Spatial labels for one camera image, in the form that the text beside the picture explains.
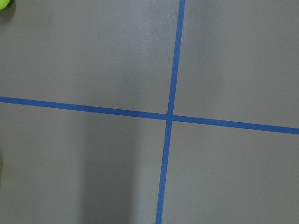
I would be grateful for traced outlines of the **blue tape line lengthwise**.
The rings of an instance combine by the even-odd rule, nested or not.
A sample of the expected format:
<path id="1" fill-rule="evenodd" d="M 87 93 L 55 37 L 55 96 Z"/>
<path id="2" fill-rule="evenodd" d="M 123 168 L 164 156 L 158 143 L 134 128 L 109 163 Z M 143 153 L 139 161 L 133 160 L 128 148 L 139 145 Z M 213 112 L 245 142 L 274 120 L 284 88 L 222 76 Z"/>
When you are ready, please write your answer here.
<path id="1" fill-rule="evenodd" d="M 174 54 L 173 54 L 173 62 L 172 62 L 168 108 L 166 114 L 164 147 L 163 147 L 162 161 L 161 161 L 155 224 L 161 224 L 163 219 L 164 197 L 165 197 L 168 161 L 169 161 L 169 153 L 170 153 L 171 132 L 172 132 L 172 123 L 173 123 L 173 116 L 174 116 L 174 106 L 175 106 L 179 59 L 180 59 L 180 50 L 181 50 L 182 33 L 183 33 L 184 14 L 185 14 L 185 1 L 180 0 L 178 6 L 176 37 L 175 37 L 175 46 L 174 46 Z"/>

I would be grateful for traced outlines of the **yellow tennis ball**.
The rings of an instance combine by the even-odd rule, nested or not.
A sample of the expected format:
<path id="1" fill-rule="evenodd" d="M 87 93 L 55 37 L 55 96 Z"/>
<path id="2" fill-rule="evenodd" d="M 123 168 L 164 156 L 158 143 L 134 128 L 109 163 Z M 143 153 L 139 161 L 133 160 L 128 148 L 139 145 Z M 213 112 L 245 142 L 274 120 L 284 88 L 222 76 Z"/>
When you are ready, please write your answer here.
<path id="1" fill-rule="evenodd" d="M 10 3 L 10 0 L 0 0 L 0 10 L 5 9 Z"/>

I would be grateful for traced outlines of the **blue tape line crosswise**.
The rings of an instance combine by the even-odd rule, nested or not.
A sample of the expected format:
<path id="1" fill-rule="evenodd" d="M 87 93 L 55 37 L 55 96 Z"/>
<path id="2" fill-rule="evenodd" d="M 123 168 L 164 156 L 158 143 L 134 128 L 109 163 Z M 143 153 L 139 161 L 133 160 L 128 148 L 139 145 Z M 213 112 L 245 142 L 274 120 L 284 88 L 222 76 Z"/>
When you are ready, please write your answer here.
<path id="1" fill-rule="evenodd" d="M 113 108 L 88 106 L 88 105 L 76 105 L 76 104 L 40 101 L 40 100 L 22 99 L 22 98 L 10 98 L 10 97 L 3 97 L 3 96 L 0 97 L 0 101 L 2 103 L 8 103 L 8 104 L 47 107 L 47 108 L 55 108 L 55 109 L 71 110 L 71 111 L 92 112 L 92 113 L 119 115 L 119 116 L 127 116 L 127 117 L 138 117 L 138 118 L 146 118 L 146 119 L 170 120 L 170 121 L 183 122 L 183 123 L 202 124 L 202 125 L 210 125 L 210 126 L 223 126 L 223 127 L 231 127 L 231 128 L 239 128 L 239 129 L 276 132 L 276 133 L 288 133 L 288 134 L 295 134 L 295 135 L 299 134 L 299 129 L 294 127 L 272 126 L 272 125 L 254 124 L 254 123 L 246 123 L 246 122 L 219 120 L 219 119 L 197 118 L 197 117 L 189 117 L 189 116 L 181 116 L 181 115 L 168 115 L 162 113 L 141 112 L 141 111 L 113 109 Z"/>

